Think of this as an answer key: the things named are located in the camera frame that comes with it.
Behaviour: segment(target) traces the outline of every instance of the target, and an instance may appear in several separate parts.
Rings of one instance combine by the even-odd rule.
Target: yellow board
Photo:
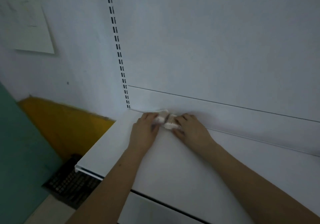
[[[18,102],[63,161],[84,155],[114,121],[37,97]]]

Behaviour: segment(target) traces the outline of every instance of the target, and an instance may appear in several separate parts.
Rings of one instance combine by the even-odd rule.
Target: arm
[[[156,113],[144,113],[133,125],[128,148],[108,175],[66,224],[117,223],[143,156],[153,144],[159,126],[151,130]]]
[[[316,214],[217,144],[194,115],[184,114],[176,120],[184,134],[173,133],[210,163],[255,223],[320,223]]]

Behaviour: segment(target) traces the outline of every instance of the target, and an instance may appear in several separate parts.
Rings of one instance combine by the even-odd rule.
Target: floor
[[[74,211],[49,195],[24,224],[64,224]]]

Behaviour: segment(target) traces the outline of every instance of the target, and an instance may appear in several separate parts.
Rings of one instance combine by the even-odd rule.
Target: forearm
[[[320,218],[213,142],[203,154],[255,223],[320,223]]]
[[[67,224],[116,223],[142,158],[143,154],[127,149]]]

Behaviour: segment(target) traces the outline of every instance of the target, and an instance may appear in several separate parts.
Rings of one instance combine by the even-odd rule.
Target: right hand
[[[207,151],[216,144],[205,126],[194,115],[187,113],[175,117],[181,124],[181,131],[173,129],[173,134],[198,155],[205,157]]]

